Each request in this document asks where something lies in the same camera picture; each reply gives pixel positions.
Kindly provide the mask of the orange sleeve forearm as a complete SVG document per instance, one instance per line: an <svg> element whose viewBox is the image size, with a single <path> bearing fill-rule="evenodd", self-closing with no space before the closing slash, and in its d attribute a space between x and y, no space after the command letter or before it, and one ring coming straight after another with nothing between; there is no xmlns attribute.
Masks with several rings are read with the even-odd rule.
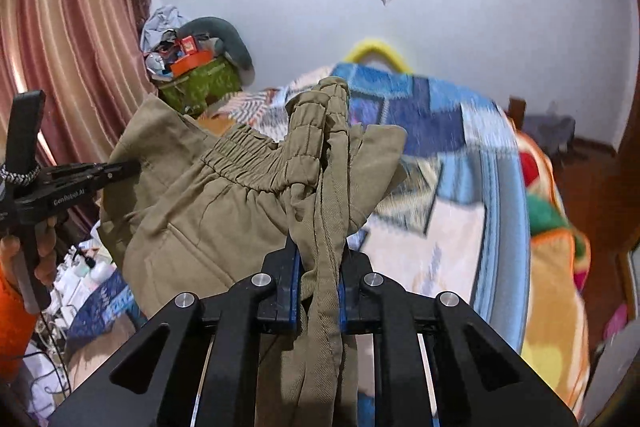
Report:
<svg viewBox="0 0 640 427"><path fill-rule="evenodd" d="M20 293L1 273L0 301L0 377L2 383L14 381L22 365L37 319L24 307Z"/></svg>

